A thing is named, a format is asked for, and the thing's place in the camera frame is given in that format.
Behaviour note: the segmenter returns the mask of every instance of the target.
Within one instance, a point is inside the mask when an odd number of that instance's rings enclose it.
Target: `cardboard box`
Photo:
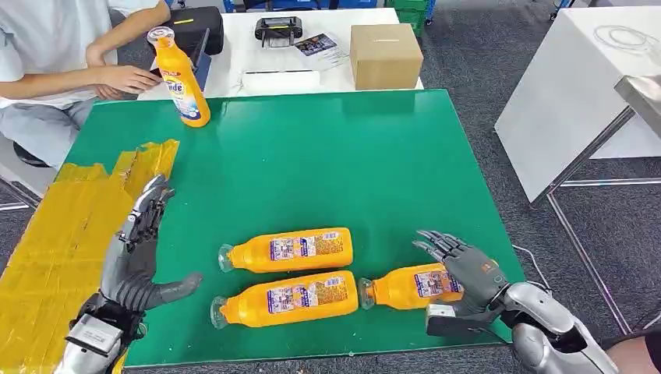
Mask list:
[[[354,25],[351,38],[357,90],[415,88],[422,52],[410,24]]]

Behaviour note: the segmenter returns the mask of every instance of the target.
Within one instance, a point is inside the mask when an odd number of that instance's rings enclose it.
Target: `gray pants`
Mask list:
[[[0,109],[0,132],[53,168],[59,169],[96,99],[66,109],[13,104]]]

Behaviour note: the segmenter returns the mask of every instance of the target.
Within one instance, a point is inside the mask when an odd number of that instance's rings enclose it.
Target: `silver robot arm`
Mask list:
[[[615,363],[585,325],[557,300],[530,283],[504,295],[512,316],[512,342],[523,364],[543,374],[616,374]]]
[[[163,175],[145,185],[108,246],[99,292],[69,324],[64,355],[55,373],[110,373],[131,342],[143,336],[140,324],[147,310],[191,295],[200,285],[200,273],[168,284],[152,282],[158,227],[173,195]]]
[[[465,289],[458,302],[427,307],[427,333],[466,335],[484,331],[498,317],[512,329],[513,348],[523,364],[541,374],[617,374],[585,325],[533,284],[510,284],[497,263],[452,235],[418,231],[415,241]]]

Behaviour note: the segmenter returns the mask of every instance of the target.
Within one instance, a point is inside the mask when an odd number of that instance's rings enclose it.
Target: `bottle label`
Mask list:
[[[413,276],[418,296],[430,298],[444,292],[463,292],[464,288],[447,271],[428,271]]]
[[[179,79],[181,74],[164,70],[161,70],[161,74],[165,84],[168,85],[168,91],[170,91],[170,96],[175,102],[179,115],[187,119],[200,119],[202,114],[197,107],[195,97],[192,94],[186,94],[186,86]]]
[[[330,277],[323,282],[270,289],[267,291],[267,304],[269,313],[275,314],[341,302],[347,297],[344,278]]]
[[[270,241],[270,260],[329,255],[342,252],[342,244],[342,237],[337,231],[298,238],[277,238]]]

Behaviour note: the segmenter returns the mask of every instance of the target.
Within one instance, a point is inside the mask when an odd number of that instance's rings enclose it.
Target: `detergent bottle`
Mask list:
[[[464,293],[442,263],[402,267],[376,280],[361,278],[358,289],[364,309],[374,304],[395,309],[425,308],[436,298],[445,302],[461,300]]]
[[[147,39],[156,48],[156,63],[182,121],[191,127],[206,125],[211,118],[209,105],[193,75],[190,59],[175,44],[175,32],[159,26],[149,31]]]
[[[342,267],[353,260],[347,228],[261,235],[241,245],[223,244],[218,262],[224,272],[234,268],[254,273]]]
[[[343,316],[358,308],[353,274],[347,270],[256,284],[233,298],[211,302],[217,329],[229,323],[262,327]]]

